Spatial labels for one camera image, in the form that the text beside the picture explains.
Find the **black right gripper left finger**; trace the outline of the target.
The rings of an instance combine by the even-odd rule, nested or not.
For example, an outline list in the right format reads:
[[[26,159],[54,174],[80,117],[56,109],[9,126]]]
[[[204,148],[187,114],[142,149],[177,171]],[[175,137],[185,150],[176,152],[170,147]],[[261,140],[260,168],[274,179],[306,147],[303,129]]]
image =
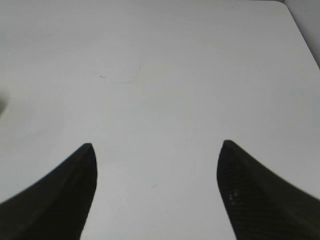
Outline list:
[[[0,204],[2,240],[79,240],[97,188],[97,160],[85,143],[55,169]]]

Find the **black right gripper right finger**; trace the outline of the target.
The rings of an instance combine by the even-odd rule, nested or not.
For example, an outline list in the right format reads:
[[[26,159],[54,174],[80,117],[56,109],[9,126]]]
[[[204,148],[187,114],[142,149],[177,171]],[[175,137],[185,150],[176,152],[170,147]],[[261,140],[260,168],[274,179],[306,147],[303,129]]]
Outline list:
[[[318,240],[320,201],[232,140],[220,149],[217,186],[238,240]]]

